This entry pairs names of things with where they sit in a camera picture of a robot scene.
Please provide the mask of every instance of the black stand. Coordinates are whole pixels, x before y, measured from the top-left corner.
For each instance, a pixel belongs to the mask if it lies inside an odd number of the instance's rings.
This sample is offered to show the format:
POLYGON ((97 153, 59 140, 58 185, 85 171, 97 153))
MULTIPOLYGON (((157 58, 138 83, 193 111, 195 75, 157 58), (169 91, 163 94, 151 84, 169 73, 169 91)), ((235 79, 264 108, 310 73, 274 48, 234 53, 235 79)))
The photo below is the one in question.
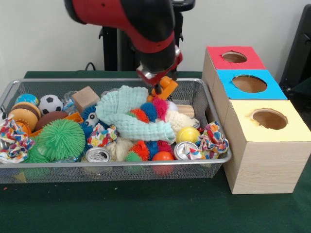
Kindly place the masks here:
POLYGON ((311 4, 307 5, 297 29, 280 85, 292 88, 311 77, 311 4))

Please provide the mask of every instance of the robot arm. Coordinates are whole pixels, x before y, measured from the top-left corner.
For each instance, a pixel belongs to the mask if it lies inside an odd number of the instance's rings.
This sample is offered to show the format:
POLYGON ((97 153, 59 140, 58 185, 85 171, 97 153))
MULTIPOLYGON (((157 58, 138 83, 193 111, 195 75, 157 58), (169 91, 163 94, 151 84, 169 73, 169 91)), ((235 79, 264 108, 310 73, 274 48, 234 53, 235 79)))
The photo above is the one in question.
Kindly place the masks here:
POLYGON ((137 73, 148 84, 158 84, 182 61, 171 0, 65 0, 65 6, 76 22, 125 31, 141 59, 137 73))

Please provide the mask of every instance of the circular hole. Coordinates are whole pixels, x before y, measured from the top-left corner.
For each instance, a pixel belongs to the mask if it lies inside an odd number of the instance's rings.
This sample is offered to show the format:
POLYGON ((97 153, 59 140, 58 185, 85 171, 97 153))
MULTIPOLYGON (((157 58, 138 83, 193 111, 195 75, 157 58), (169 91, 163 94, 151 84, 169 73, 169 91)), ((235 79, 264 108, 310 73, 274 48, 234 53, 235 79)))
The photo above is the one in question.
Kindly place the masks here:
POLYGON ((222 55, 222 57, 230 63, 244 63, 247 61, 247 57, 240 52, 230 51, 222 55))
POLYGON ((243 92, 258 93, 267 89, 267 84, 258 77, 252 75, 239 75, 232 82, 243 92))
POLYGON ((273 109, 257 109, 252 118, 267 129, 280 130, 288 124, 286 116, 273 109))

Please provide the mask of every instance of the soda can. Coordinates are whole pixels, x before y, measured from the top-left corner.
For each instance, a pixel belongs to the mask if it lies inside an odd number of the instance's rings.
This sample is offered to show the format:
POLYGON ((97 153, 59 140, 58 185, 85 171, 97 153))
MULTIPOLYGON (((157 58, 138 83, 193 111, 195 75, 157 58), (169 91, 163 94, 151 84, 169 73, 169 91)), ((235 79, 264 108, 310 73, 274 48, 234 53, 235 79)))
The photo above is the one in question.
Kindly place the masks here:
MULTIPOLYGON (((108 150, 101 147, 93 147, 89 149, 85 156, 83 156, 81 162, 82 163, 98 163, 98 162, 110 162, 111 154, 108 150)), ((104 175, 110 173, 112 171, 111 166, 86 166, 83 167, 83 172, 94 179, 101 180, 104 175)))
POLYGON ((111 154, 108 150, 102 147, 93 147, 86 152, 86 160, 90 163, 95 162, 110 162, 111 154))
POLYGON ((174 148, 174 157, 176 160, 189 160, 185 154, 186 146, 189 146, 193 149, 198 149, 197 145, 192 142, 180 142, 174 148))

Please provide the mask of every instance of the can lid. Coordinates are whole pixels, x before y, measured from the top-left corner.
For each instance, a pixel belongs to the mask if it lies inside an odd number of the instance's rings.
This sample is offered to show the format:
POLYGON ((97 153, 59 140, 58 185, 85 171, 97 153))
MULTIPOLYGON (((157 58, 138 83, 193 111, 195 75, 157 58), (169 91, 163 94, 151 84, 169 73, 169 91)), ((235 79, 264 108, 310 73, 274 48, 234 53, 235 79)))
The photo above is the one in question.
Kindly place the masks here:
POLYGON ((180 142, 174 148, 175 158, 177 160, 189 160, 186 156, 185 147, 188 146, 193 149, 198 149, 197 145, 192 142, 180 142))
POLYGON ((110 162, 111 154, 101 147, 93 147, 86 152, 85 158, 88 162, 110 162))

